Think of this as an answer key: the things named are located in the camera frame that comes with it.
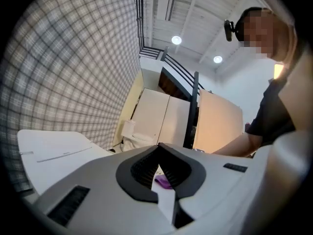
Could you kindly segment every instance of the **plaid wall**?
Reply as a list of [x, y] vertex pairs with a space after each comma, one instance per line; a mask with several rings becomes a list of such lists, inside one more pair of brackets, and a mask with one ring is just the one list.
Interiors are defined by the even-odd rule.
[[139, 70], [134, 0], [35, 0], [0, 71], [0, 142], [17, 191], [29, 189], [21, 129], [77, 131], [104, 149]]

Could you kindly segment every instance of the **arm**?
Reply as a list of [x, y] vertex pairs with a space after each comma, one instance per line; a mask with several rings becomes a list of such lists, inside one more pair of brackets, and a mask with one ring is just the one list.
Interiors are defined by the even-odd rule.
[[260, 147], [262, 136], [243, 133], [229, 144], [214, 152], [218, 155], [246, 157]]

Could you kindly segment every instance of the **white ceiling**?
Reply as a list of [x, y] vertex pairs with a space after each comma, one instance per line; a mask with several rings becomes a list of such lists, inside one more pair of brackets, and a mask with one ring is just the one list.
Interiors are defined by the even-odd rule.
[[[169, 46], [176, 56], [188, 57], [217, 73], [249, 55], [235, 37], [232, 42], [226, 40], [224, 20], [236, 22], [252, 6], [268, 7], [264, 0], [176, 0], [171, 20], [162, 21], [157, 19], [157, 2], [144, 0], [145, 45], [160, 49]], [[179, 47], [171, 43], [175, 35], [182, 37]], [[221, 64], [213, 62], [216, 55], [223, 57]]]

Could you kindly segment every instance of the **person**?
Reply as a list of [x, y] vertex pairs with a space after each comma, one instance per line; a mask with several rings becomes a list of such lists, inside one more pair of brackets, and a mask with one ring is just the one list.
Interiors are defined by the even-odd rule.
[[280, 135], [295, 130], [291, 117], [279, 98], [279, 92], [299, 60], [303, 43], [295, 28], [283, 22], [267, 8], [252, 7], [243, 12], [235, 27], [237, 39], [244, 45], [255, 47], [284, 64], [278, 79], [274, 79], [260, 103], [256, 118], [245, 133], [214, 152], [214, 154], [246, 157], [259, 147], [272, 144]]

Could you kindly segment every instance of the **black grille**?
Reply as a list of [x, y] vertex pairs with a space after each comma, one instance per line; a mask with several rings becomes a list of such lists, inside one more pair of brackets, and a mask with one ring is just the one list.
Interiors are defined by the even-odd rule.
[[68, 195], [48, 214], [48, 217], [62, 226], [66, 226], [87, 196], [89, 188], [74, 187]]

